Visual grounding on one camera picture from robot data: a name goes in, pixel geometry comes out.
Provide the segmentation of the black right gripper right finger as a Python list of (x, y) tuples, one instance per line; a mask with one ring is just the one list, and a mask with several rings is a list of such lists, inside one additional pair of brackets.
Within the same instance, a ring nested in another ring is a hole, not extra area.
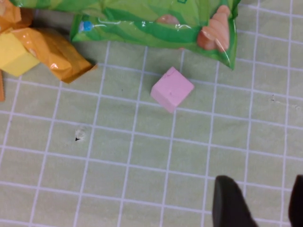
[(296, 177), (290, 203), (289, 203), (289, 220), (292, 227), (303, 226), (303, 176)]

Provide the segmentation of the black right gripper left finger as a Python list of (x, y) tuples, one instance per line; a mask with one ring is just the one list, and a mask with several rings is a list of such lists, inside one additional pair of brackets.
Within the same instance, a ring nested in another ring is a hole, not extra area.
[(212, 207), (215, 227), (256, 227), (238, 184), (226, 175), (215, 179)]

